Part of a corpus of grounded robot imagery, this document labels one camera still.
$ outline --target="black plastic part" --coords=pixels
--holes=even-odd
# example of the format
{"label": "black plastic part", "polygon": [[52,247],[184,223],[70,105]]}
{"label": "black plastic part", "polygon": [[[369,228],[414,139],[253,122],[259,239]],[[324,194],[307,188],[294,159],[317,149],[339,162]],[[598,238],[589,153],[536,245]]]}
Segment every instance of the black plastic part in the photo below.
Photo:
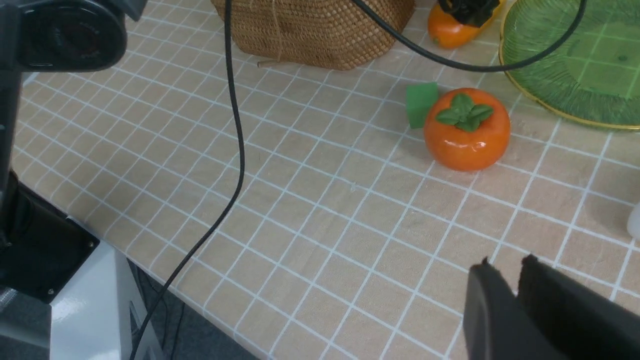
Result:
{"label": "black plastic part", "polygon": [[480,28],[491,19],[500,0],[452,0],[451,4],[438,0],[438,4],[460,24]]}
{"label": "black plastic part", "polygon": [[640,359],[640,316],[532,255],[522,261],[518,299],[549,342],[572,359]]}
{"label": "black plastic part", "polygon": [[22,86],[22,74],[15,61],[20,42],[20,17],[20,10],[16,6],[0,4],[0,206],[9,178],[13,133]]}
{"label": "black plastic part", "polygon": [[8,244],[0,249],[0,285],[50,303],[99,240],[9,177],[0,219]]}
{"label": "black plastic part", "polygon": [[108,1],[46,1],[22,11],[23,71],[98,71],[127,49],[124,13]]}
{"label": "black plastic part", "polygon": [[471,360],[561,360],[529,319],[500,272],[471,266],[463,328]]}

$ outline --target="gray carpet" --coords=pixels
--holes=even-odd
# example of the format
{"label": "gray carpet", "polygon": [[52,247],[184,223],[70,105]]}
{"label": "gray carpet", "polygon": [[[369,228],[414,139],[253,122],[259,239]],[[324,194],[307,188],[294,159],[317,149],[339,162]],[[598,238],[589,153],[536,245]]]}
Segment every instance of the gray carpet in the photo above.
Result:
{"label": "gray carpet", "polygon": [[[150,280],[155,289],[160,288],[160,284],[153,279]],[[149,287],[146,280],[141,281],[141,286],[147,294],[147,304],[149,304],[151,301],[149,298],[155,297],[155,293]],[[166,317],[164,304],[162,303],[156,309],[151,322],[160,341],[162,341],[166,331],[167,336],[164,352],[167,360],[170,360],[170,353],[174,345],[173,339],[180,316],[180,307],[183,302],[172,294],[165,295],[165,301],[169,309],[167,328],[164,328]],[[37,329],[47,334],[49,333],[51,324],[50,307],[25,295],[16,297],[0,316],[13,322],[27,325],[32,329]],[[48,358],[49,352],[47,350],[0,337],[0,359],[2,360],[47,360]],[[248,351],[200,316],[200,314],[193,311],[189,306],[185,306],[184,308],[184,316],[182,324],[180,325],[179,337],[175,344],[175,354],[173,358],[179,360],[255,359]]]}

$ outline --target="green leaf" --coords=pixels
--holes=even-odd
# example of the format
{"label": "green leaf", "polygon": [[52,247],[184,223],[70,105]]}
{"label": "green leaf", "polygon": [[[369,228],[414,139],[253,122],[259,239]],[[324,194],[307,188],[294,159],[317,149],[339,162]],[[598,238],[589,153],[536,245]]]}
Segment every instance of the green leaf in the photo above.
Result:
{"label": "green leaf", "polygon": [[493,115],[493,108],[486,104],[477,104],[475,105],[471,111],[469,111],[468,119],[469,121],[478,121],[478,124],[488,119],[491,115]]}
{"label": "green leaf", "polygon": [[441,122],[441,123],[445,124],[445,125],[455,125],[455,124],[460,122],[460,118],[461,118],[460,115],[458,115],[452,109],[441,110],[436,115],[436,120],[438,122]]}
{"label": "green leaf", "polygon": [[473,133],[476,129],[477,126],[474,126],[475,124],[471,123],[471,122],[459,122],[456,124],[456,127],[460,130],[464,130],[468,133]]}
{"label": "green leaf", "polygon": [[451,107],[457,110],[460,115],[466,115],[474,107],[474,101],[471,99],[471,96],[467,94],[456,94],[453,99],[451,99]]}

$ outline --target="green sponge cube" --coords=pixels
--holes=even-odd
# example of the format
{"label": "green sponge cube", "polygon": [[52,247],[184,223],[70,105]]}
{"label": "green sponge cube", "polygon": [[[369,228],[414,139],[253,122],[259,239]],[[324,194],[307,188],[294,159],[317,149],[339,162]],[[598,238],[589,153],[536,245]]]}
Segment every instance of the green sponge cube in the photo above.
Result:
{"label": "green sponge cube", "polygon": [[424,83],[406,88],[406,117],[412,129],[424,127],[429,110],[438,100],[438,84]]}

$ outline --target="gold rim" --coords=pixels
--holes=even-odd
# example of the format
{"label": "gold rim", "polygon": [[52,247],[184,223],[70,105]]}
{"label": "gold rim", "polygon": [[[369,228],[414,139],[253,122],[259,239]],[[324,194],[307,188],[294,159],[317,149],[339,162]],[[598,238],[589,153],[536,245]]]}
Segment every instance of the gold rim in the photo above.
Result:
{"label": "gold rim", "polygon": [[[519,1],[526,1],[526,0],[516,0],[513,2],[513,4],[511,4],[511,6],[508,7],[508,9],[505,11],[504,16],[502,17],[502,23],[500,24],[500,46],[498,46],[498,59],[500,60],[500,64],[501,65],[505,65],[504,63],[504,58],[503,58],[503,53],[502,53],[502,48],[504,47],[504,23],[505,20],[507,19],[507,16],[509,15],[509,12],[511,11],[511,8],[517,4],[517,2]],[[510,80],[510,82],[512,84],[514,84],[516,86],[516,88],[518,88],[519,91],[521,91],[526,97],[528,97],[529,99],[535,101],[536,103],[542,105],[544,108],[548,109],[549,111],[551,111],[552,113],[555,113],[558,116],[561,116],[565,119],[571,120],[571,121],[575,121],[578,122],[580,124],[583,125],[589,125],[589,126],[593,126],[593,127],[602,127],[605,129],[617,129],[617,130],[640,130],[640,124],[639,125],[614,125],[614,124],[604,124],[602,122],[597,122],[597,121],[593,121],[593,120],[587,120],[587,119],[583,119],[580,117],[577,117],[575,115],[571,115],[571,114],[567,114],[561,110],[558,110],[556,108],[554,108],[553,106],[545,103],[545,101],[541,100],[540,98],[536,97],[535,95],[533,95],[532,93],[530,93],[527,89],[525,89],[524,87],[522,87],[518,81],[516,81],[516,79],[513,78],[513,76],[511,76],[511,74],[508,71],[505,71],[505,75],[507,75],[507,78]]]}

